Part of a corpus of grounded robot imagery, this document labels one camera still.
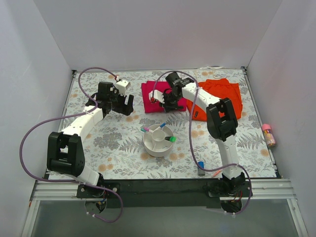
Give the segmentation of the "green cap black highlighter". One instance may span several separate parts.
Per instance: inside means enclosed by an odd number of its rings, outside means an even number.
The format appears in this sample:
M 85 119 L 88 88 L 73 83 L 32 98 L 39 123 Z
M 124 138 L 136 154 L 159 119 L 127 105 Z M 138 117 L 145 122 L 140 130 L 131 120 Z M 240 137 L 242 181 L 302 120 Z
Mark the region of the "green cap black highlighter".
M 164 138 L 166 141 L 169 141 L 169 142 L 175 142 L 176 141 L 176 137 L 174 136 L 167 136 Z

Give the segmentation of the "pink cap marker bottle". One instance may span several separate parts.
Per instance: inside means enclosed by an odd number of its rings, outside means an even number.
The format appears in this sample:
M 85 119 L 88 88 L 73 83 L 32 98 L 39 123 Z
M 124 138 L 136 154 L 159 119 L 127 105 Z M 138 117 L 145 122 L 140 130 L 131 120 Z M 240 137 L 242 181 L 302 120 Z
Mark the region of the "pink cap marker bottle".
M 266 141 L 266 145 L 268 148 L 273 148 L 276 146 L 276 140 L 273 136 L 272 128 L 268 124 L 262 125 L 263 135 Z

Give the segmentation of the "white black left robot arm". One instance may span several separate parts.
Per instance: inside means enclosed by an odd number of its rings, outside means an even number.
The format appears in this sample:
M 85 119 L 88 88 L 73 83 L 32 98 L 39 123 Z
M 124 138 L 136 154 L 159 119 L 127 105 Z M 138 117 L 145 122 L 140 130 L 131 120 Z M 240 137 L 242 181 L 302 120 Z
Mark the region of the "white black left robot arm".
M 48 137 L 47 169 L 67 175 L 76 181 L 89 184 L 88 191 L 93 197 L 101 197 L 105 185 L 100 174 L 85 165 L 82 142 L 94 126 L 114 111 L 125 116 L 133 112 L 133 95 L 126 95 L 130 82 L 100 82 L 98 91 L 85 104 L 83 115 L 77 117 L 61 132 L 52 132 Z

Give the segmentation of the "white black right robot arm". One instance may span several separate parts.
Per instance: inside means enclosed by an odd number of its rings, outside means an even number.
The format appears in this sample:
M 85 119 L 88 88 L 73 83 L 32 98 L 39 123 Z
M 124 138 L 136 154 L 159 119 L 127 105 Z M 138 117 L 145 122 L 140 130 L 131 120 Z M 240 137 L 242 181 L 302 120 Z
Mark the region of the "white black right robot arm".
M 245 174 L 238 166 L 236 149 L 237 118 L 229 98 L 220 99 L 198 86 L 191 76 L 183 79 L 177 71 L 167 72 L 163 101 L 159 103 L 166 112 L 180 109 L 178 101 L 185 98 L 206 113 L 207 130 L 218 145 L 222 160 L 222 189 L 229 196 L 235 196 L 245 184 Z

